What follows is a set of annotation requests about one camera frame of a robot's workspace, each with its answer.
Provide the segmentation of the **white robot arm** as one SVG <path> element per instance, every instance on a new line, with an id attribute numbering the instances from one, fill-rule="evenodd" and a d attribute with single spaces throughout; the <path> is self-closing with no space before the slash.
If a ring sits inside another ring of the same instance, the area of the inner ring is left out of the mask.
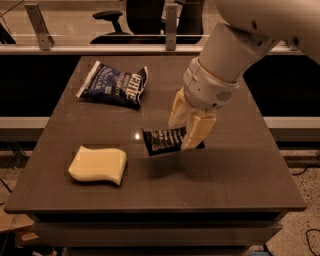
<path id="1" fill-rule="evenodd" d="M 181 148 L 196 148 L 230 101 L 244 72 L 280 41 L 320 63 L 320 0 L 216 0 L 224 19 L 184 73 L 168 126 L 185 127 Z"/>

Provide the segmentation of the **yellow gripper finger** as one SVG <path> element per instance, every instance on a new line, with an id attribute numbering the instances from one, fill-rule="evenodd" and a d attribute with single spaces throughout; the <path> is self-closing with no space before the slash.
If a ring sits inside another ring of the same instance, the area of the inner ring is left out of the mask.
<path id="1" fill-rule="evenodd" d="M 182 127 L 185 122 L 185 109 L 186 100 L 184 96 L 184 89 L 181 88 L 175 96 L 169 121 L 168 127 L 170 129 Z"/>
<path id="2" fill-rule="evenodd" d="M 181 149 L 195 149 L 207 137 L 216 123 L 216 115 L 192 114 L 186 123 L 186 134 Z"/>

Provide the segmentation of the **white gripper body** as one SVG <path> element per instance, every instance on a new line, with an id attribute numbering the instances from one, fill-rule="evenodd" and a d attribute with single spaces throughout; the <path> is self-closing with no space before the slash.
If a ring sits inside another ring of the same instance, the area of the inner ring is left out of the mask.
<path id="1" fill-rule="evenodd" d="M 201 110 L 219 109 L 229 104 L 240 86 L 239 81 L 229 83 L 211 75 L 200 65 L 198 57 L 191 60 L 183 81 L 186 101 Z"/>

